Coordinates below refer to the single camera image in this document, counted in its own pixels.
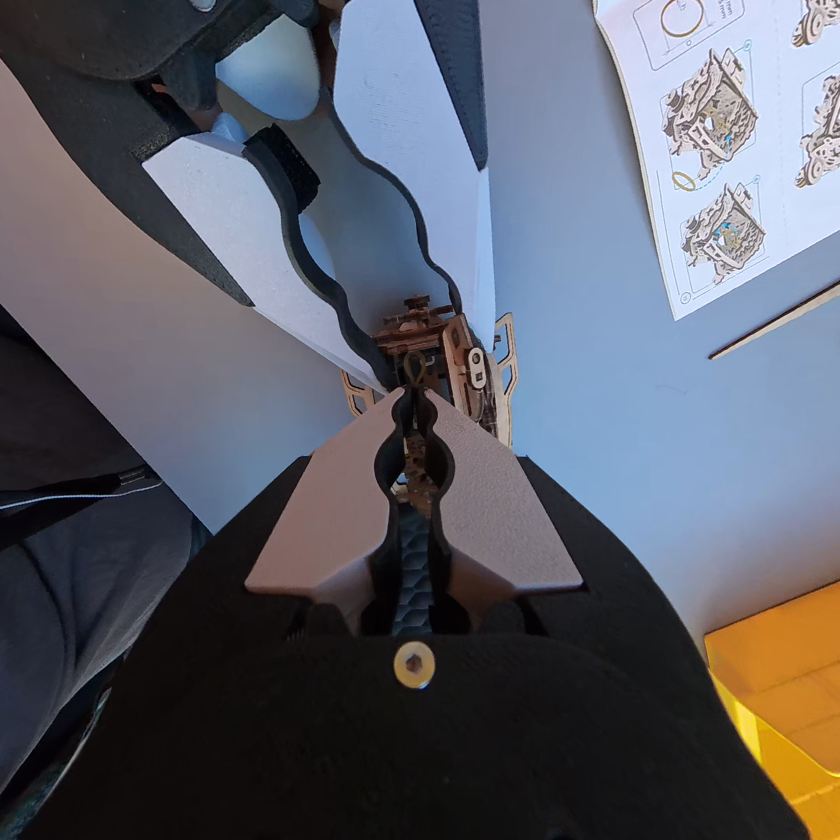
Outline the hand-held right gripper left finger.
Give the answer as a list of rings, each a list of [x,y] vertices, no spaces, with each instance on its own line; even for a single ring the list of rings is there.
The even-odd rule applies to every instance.
[[[398,388],[316,449],[249,573],[249,592],[336,605],[363,634],[391,635],[402,588],[392,486],[413,419]]]

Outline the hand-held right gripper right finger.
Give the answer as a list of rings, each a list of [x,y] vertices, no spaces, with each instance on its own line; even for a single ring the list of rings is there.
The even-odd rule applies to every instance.
[[[465,634],[499,602],[578,590],[581,573],[518,458],[437,393],[416,394],[437,487],[428,538],[436,634]]]

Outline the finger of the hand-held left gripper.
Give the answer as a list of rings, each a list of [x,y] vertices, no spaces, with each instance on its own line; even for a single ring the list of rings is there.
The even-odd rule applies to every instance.
[[[210,131],[173,141],[142,166],[259,314],[377,392],[395,389],[303,213],[319,179],[278,126],[249,136],[222,112]]]
[[[496,291],[477,2],[352,1],[334,110],[360,158],[410,203],[427,263],[482,343]]]

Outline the wooden mechanical model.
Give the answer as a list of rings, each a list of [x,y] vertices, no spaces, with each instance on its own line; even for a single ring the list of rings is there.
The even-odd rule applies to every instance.
[[[452,305],[430,308],[429,296],[404,300],[403,313],[383,319],[374,341],[399,385],[409,385],[403,368],[405,355],[423,350],[427,355],[427,386],[467,415],[501,443],[512,448],[512,395],[518,384],[518,357],[511,313],[496,321],[490,351],[484,351],[471,332],[466,316]],[[341,370],[350,412],[360,417],[377,400],[369,385],[351,380]],[[438,489],[425,466],[424,439],[416,421],[405,432],[406,464],[392,492],[400,503],[410,503],[426,519]]]

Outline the person's left hand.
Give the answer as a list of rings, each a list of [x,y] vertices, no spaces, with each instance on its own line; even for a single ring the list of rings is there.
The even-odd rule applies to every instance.
[[[318,1],[318,22],[311,30],[318,57],[321,82],[333,89],[338,49],[333,43],[330,25],[339,22],[347,1]]]

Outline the person's black jacket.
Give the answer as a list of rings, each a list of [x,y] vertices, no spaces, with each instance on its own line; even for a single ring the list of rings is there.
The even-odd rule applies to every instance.
[[[143,458],[1,310],[1,490],[123,473]]]

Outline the person's grey trousers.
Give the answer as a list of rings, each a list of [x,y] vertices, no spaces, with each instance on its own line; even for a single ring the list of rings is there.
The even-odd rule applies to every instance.
[[[136,639],[210,533],[164,486],[99,500],[2,552],[1,784]]]

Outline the yellow plastic box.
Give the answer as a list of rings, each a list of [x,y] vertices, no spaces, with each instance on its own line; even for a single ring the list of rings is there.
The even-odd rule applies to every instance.
[[[839,583],[705,636],[721,700],[814,839],[839,838]]]

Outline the thin plywood sheet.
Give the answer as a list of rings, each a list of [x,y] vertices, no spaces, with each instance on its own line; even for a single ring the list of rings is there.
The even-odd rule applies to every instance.
[[[781,314],[777,315],[771,320],[759,325],[758,327],[750,330],[749,332],[744,333],[742,336],[727,343],[718,350],[715,350],[714,352],[709,354],[707,358],[709,361],[718,360],[721,357],[740,349],[748,343],[762,338],[763,336],[771,333],[772,331],[780,329],[781,327],[799,318],[804,317],[804,315],[813,312],[819,307],[837,298],[839,298],[839,280],[836,280],[830,286],[819,290],[815,294],[798,302],[793,307],[783,311]]]

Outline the assembly instruction booklet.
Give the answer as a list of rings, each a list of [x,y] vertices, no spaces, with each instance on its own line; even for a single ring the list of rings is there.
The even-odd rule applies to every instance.
[[[838,1],[593,3],[675,320],[839,225]]]

